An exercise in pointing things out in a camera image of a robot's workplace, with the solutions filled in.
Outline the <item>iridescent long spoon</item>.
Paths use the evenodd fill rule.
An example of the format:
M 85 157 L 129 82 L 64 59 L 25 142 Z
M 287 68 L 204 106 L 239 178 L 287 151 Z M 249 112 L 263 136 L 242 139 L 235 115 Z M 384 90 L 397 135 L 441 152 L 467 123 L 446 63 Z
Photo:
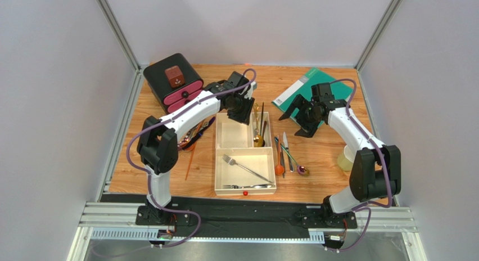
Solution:
M 283 151 L 284 153 L 286 153 L 286 152 L 285 152 L 284 145 L 283 145 L 283 142 L 282 142 L 282 144 L 281 144 L 281 148 L 282 148 L 282 151 Z M 300 164 L 294 159 L 294 157 L 293 157 L 292 155 L 291 155 L 291 157 L 292 157 L 292 161 L 293 161 L 294 168 L 295 168 L 294 173 L 297 173 L 297 174 L 299 174 L 300 176 L 304 176 L 304 177 L 305 177 L 305 176 L 308 176 L 308 175 L 310 174 L 308 168 L 306 168 L 306 167 L 303 166 L 303 165 L 300 165 Z

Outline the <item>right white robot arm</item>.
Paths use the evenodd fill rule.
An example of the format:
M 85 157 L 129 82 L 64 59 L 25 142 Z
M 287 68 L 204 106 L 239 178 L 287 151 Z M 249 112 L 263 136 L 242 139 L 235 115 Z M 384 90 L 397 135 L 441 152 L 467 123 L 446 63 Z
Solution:
M 358 211 L 379 199 L 392 198 L 401 191 L 401 152 L 395 145 L 386 145 L 357 120 L 350 101 L 336 99 L 330 83 L 311 86 L 311 98 L 297 95 L 280 120 L 294 117 L 300 137 L 312 137 L 320 123 L 334 129 L 355 154 L 349 185 L 323 200 L 327 215 Z

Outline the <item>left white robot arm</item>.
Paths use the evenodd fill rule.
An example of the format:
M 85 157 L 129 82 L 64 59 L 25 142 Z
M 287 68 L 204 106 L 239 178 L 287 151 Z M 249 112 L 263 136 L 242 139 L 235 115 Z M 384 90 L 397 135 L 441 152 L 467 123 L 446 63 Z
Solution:
M 249 125 L 255 99 L 256 78 L 233 72 L 222 82 L 208 84 L 191 102 L 159 119 L 145 120 L 143 129 L 134 136 L 138 141 L 137 153 L 147 174 L 148 204 L 166 208 L 171 202 L 170 170 L 178 161 L 178 142 L 189 130 L 210 116 L 225 110 L 230 120 Z

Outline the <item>gold ornate spoon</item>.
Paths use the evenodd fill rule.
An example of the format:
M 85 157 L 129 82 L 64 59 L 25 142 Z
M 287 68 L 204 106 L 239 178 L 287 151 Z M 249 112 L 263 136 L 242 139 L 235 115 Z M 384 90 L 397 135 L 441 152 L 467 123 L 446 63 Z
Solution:
M 254 147 L 262 147 L 263 146 L 263 137 L 260 135 L 261 124 L 260 124 L 259 113 L 258 113 L 259 105 L 257 103 L 254 104 L 253 110 L 254 110 L 255 123 L 256 123 L 255 136 L 253 138 Z

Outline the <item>black spoon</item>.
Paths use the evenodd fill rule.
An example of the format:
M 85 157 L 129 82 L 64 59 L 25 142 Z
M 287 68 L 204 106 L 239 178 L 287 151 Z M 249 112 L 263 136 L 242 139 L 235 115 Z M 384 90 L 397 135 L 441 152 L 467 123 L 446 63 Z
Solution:
M 259 131 L 259 145 L 260 147 L 263 147 L 264 146 L 264 133 L 263 133 L 263 129 L 264 129 L 264 103 L 262 103 L 262 106 L 261 106 L 261 116 L 260 116 L 260 131 Z

